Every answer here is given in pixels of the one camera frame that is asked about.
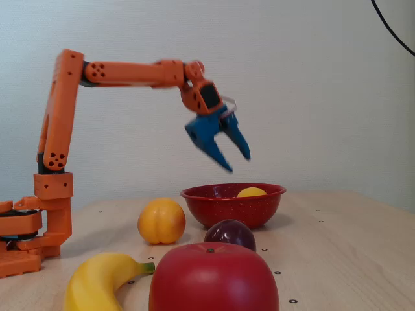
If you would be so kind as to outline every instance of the white wall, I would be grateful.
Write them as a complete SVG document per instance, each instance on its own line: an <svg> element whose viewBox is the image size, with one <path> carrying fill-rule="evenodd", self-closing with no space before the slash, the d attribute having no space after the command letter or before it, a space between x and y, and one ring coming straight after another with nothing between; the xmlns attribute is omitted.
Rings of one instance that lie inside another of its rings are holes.
<svg viewBox="0 0 415 311"><path fill-rule="evenodd" d="M413 1L378 2L415 47ZM185 133L193 114L178 90L80 88L67 166L75 208L265 181L289 190L351 189L415 211L415 62L369 0L16 0L0 7L2 200L32 194L54 59L70 48L90 61L201 59L220 92L237 100L252 151L246 163L226 137L217 139L233 175L201 154Z"/></svg>

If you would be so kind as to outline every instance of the apple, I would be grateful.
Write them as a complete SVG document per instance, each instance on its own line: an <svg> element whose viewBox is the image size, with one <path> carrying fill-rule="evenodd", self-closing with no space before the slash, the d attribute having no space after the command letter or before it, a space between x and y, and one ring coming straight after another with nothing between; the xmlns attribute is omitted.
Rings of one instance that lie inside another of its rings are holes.
<svg viewBox="0 0 415 311"><path fill-rule="evenodd" d="M279 311L266 262L235 244L204 242L164 255L150 286L148 311Z"/></svg>
<svg viewBox="0 0 415 311"><path fill-rule="evenodd" d="M256 251L256 243L252 231L237 220L223 220L211 227L205 236L205 242L222 242L244 246Z"/></svg>

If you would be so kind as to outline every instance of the table surface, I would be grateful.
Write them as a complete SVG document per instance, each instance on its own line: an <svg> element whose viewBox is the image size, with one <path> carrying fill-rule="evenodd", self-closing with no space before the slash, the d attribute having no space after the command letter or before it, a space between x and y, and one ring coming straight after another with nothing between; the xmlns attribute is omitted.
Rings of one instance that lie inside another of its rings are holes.
<svg viewBox="0 0 415 311"><path fill-rule="evenodd" d="M150 246L141 239L136 222L148 201L96 202L75 212L60 258L44 261L41 272L0 279L0 310L61 310L72 273L102 251L157 264L175 245ZM177 201L187 217L178 244L203 241L206 230L184 200ZM254 235L257 252L281 272L274 274L281 311L415 310L413 214L354 192L288 192ZM118 291L124 310L147 311L151 278Z"/></svg>

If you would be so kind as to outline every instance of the plum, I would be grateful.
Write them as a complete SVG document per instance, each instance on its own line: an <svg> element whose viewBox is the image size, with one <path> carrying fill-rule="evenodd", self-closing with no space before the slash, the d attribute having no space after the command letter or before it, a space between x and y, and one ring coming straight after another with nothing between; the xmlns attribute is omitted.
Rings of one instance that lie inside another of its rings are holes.
<svg viewBox="0 0 415 311"><path fill-rule="evenodd" d="M222 242L244 246L256 251L256 243L252 231L237 220L223 220L212 226L206 233L205 242Z"/></svg>

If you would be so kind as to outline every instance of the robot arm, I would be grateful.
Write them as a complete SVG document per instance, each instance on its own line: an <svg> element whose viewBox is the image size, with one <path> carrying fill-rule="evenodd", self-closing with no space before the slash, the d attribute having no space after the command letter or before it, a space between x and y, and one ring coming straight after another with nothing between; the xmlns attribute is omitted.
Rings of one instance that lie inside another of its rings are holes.
<svg viewBox="0 0 415 311"><path fill-rule="evenodd" d="M231 167L220 153L214 136L224 132L250 159L249 147L234 114L226 113L214 83L204 78L200 62L161 60L154 64L85 62L84 55L64 50L57 57L38 148L40 174L64 172L69 154L78 85L87 87L142 87L180 89L184 105L197 113L186 126L194 144L226 170Z"/></svg>
<svg viewBox="0 0 415 311"><path fill-rule="evenodd" d="M51 90L38 147L35 196L18 202L0 202L0 278L39 271L41 260L60 254L60 245L72 233L72 173L65 172L69 155L78 86L178 87L184 105L197 114L185 126L192 142L228 171L214 140L224 132L250 159L248 144L238 129L235 114L228 111L212 81L203 76L200 62L161 60L154 64L86 62L84 55L64 50L56 59ZM41 211L47 213L47 232Z"/></svg>

